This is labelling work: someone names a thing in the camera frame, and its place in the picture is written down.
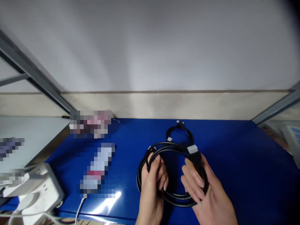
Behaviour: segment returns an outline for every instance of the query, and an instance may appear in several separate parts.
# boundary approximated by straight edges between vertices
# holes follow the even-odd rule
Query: black cable
[[[176,128],[179,129],[183,129],[186,131],[188,137],[189,137],[189,141],[191,143],[191,145],[193,145],[194,143],[194,138],[192,133],[184,128],[184,126],[182,125],[182,123],[178,123],[177,126],[175,127],[171,127],[170,129],[168,129],[167,131],[167,138],[170,137],[170,134],[172,133],[172,131]],[[162,147],[160,149],[156,149],[154,147],[162,145]],[[197,172],[199,173],[199,175],[202,177],[202,179],[204,180],[204,187],[202,188],[204,194],[207,193],[208,190],[208,179],[207,179],[207,175],[203,166],[203,163],[201,161],[201,153],[199,151],[195,151],[194,153],[190,154],[189,150],[186,146],[177,144],[177,143],[173,143],[173,142],[169,142],[169,141],[165,141],[165,142],[159,142],[156,143],[154,145],[152,145],[145,153],[144,158],[142,159],[142,161],[139,164],[138,170],[137,170],[137,187],[138,190],[141,192],[141,188],[142,188],[142,168],[144,166],[144,164],[146,163],[147,165],[147,169],[148,172],[150,172],[150,168],[151,168],[151,164],[153,162],[153,160],[156,158],[156,156],[162,152],[166,152],[166,151],[172,151],[172,152],[176,152],[178,154],[183,155],[184,157],[186,157],[187,159],[189,159],[195,166]],[[148,163],[148,157],[150,155],[150,153],[154,153]],[[165,201],[169,202],[170,204],[174,205],[174,206],[178,206],[178,207],[192,207],[194,205],[196,205],[197,203],[192,199],[192,197],[189,195],[188,192],[186,193],[170,193],[168,192],[168,190],[166,191],[159,191],[157,190],[157,193],[159,196],[161,196]]]
[[[181,129],[181,130],[184,130],[184,131],[187,133],[188,140],[189,140],[189,144],[187,145],[187,147],[194,144],[194,137],[193,137],[193,134],[192,134],[187,128],[185,128],[184,125],[183,125],[183,123],[180,122],[180,121],[177,121],[177,125],[176,125],[176,126],[170,127],[170,128],[167,130],[167,133],[166,133],[166,139],[168,139],[169,137],[171,137],[171,133],[172,133],[175,129]]]

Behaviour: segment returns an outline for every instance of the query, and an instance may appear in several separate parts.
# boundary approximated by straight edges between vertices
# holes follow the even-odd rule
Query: cable connector
[[[194,153],[198,152],[198,147],[197,147],[197,145],[192,145],[192,146],[189,146],[187,148],[187,150],[191,155],[191,154],[194,154]]]
[[[178,123],[178,125],[183,127],[184,122],[180,122],[179,120],[177,120],[176,123]]]
[[[149,146],[148,150],[149,150],[150,148],[151,148],[151,145]],[[154,149],[157,150],[155,146],[154,146]]]

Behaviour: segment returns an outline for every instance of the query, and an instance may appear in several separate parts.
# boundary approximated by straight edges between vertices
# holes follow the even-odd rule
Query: blue table
[[[109,166],[104,198],[89,198],[83,204],[80,219],[134,224],[138,215],[140,193],[136,172],[149,145],[164,141],[176,120],[119,119],[113,121],[111,137],[74,139],[67,137],[46,161],[50,163],[65,194],[57,210],[61,217],[75,217],[80,204],[79,181],[103,143],[115,143],[116,152]],[[207,158],[231,199],[239,224],[290,224],[300,203],[300,170],[292,156],[251,121],[182,120],[193,133],[195,144]],[[180,131],[173,140],[181,142]],[[176,170],[170,184],[183,191],[180,184],[182,156],[170,153],[164,159]],[[7,207],[13,206],[12,200]],[[191,208],[165,204],[164,222],[197,224]]]

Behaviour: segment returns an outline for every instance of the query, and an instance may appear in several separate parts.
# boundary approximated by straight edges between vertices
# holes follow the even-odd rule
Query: white power strip
[[[47,212],[50,213],[55,207],[62,204],[64,198],[63,190],[61,189],[51,167],[47,163],[37,165],[30,173],[45,175],[46,178],[32,193],[39,192],[37,201],[29,208],[22,211],[22,215]],[[38,214],[35,216],[23,217],[24,225],[39,225],[47,216]]]

